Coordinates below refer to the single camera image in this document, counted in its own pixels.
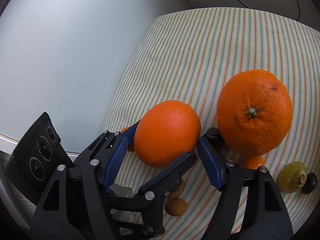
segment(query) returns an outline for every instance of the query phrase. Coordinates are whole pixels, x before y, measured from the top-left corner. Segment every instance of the lens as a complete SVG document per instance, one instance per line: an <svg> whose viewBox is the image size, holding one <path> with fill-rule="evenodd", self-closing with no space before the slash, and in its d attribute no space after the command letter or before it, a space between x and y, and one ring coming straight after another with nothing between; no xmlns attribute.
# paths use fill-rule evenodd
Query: lens
<svg viewBox="0 0 320 240"><path fill-rule="evenodd" d="M30 158L30 170L37 180L41 181L44 179L44 168L36 157Z"/></svg>
<svg viewBox="0 0 320 240"><path fill-rule="evenodd" d="M56 141L56 134L54 133L53 128L50 127L50 126L48 126L47 132L48 132L48 136L49 136L50 140L52 140L53 142L55 142L55 141Z"/></svg>
<svg viewBox="0 0 320 240"><path fill-rule="evenodd" d="M40 137L38 141L38 149L40 151L40 154L42 157L44 157L47 160L50 160L51 158L51 147L49 143L47 142L46 138Z"/></svg>

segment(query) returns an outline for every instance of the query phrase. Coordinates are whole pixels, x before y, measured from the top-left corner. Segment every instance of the blue gripper pad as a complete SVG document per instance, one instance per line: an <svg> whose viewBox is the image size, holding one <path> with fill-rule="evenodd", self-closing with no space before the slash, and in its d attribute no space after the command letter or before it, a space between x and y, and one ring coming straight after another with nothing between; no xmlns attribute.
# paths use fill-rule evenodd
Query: blue gripper pad
<svg viewBox="0 0 320 240"><path fill-rule="evenodd" d="M108 166L106 167L106 173L103 181L103 185L105 187L105 192L110 194L110 188L118 175L119 169L121 167L121 164L123 162L123 159L125 157L125 154L127 153L128 149L128 139L127 137L123 137L121 142L119 143L117 149L113 153Z"/></svg>
<svg viewBox="0 0 320 240"><path fill-rule="evenodd" d="M121 134L123 134L125 137L127 137L128 139L128 145L132 144L134 141L134 134L136 132L138 125L134 125L130 128L128 128L128 130L125 130L124 132L122 132Z"/></svg>
<svg viewBox="0 0 320 240"><path fill-rule="evenodd" d="M197 150L211 185L220 190L223 186L220 170L202 138L198 140Z"/></svg>

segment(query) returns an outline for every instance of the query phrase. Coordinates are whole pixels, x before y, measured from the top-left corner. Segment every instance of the smooth orange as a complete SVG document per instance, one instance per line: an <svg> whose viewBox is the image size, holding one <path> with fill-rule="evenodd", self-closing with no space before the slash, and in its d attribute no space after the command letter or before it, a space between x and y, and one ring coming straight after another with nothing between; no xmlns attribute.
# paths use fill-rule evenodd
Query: smooth orange
<svg viewBox="0 0 320 240"><path fill-rule="evenodd" d="M181 154L193 151L201 131L197 113L180 101L164 101L140 120L134 147L145 164L164 168Z"/></svg>
<svg viewBox="0 0 320 240"><path fill-rule="evenodd" d="M128 128L130 128L130 126L128 127L124 127L122 128L122 130L120 131L120 133L124 132L125 130L127 130ZM136 150L134 149L134 142L128 145L128 152L135 152Z"/></svg>
<svg viewBox="0 0 320 240"><path fill-rule="evenodd" d="M290 129L292 104L286 87L270 72L233 76L217 103L220 134L234 151L260 156L276 148Z"/></svg>
<svg viewBox="0 0 320 240"><path fill-rule="evenodd" d="M248 157L243 166L244 168L247 169L252 169L252 170L256 170L257 168L259 168L260 166L264 166L264 160L261 156L252 156L252 157Z"/></svg>

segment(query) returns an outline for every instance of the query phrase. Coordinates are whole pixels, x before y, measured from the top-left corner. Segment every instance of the nut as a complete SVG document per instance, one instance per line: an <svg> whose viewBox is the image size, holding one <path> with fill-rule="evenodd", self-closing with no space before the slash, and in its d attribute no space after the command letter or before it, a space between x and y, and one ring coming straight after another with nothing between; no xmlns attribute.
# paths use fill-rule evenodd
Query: nut
<svg viewBox="0 0 320 240"><path fill-rule="evenodd" d="M184 182L182 180L180 186L177 188L176 191L170 193L170 195L168 196L168 199L173 199L173 198L180 197L180 195L182 194L183 190L184 190Z"/></svg>
<svg viewBox="0 0 320 240"><path fill-rule="evenodd" d="M169 199L164 207L168 215L179 217L187 211L187 203L181 198Z"/></svg>

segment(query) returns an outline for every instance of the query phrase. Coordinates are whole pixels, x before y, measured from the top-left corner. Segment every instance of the striped cloth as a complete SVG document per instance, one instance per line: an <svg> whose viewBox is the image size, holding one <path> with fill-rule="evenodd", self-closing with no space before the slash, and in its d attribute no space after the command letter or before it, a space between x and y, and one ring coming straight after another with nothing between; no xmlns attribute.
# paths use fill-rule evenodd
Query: striped cloth
<svg viewBox="0 0 320 240"><path fill-rule="evenodd" d="M288 89L293 121L279 147L264 155L275 180L292 161L305 163L319 175L320 165L320 33L294 20L244 8L202 8L156 19L132 56L122 77L104 128L116 131L137 122L154 105L169 99L183 101L199 115L202 133L217 127L216 104L223 85L236 73L264 69ZM243 157L224 149L227 159ZM159 170L127 153L116 183L137 192ZM201 161L184 175L181 195L187 212L171 217L164 212L166 233L157 239L200 239L220 193L210 185ZM240 229L247 191L244 188L232 232ZM306 221L320 198L283 194L294 232ZM135 222L142 223L136 215Z"/></svg>

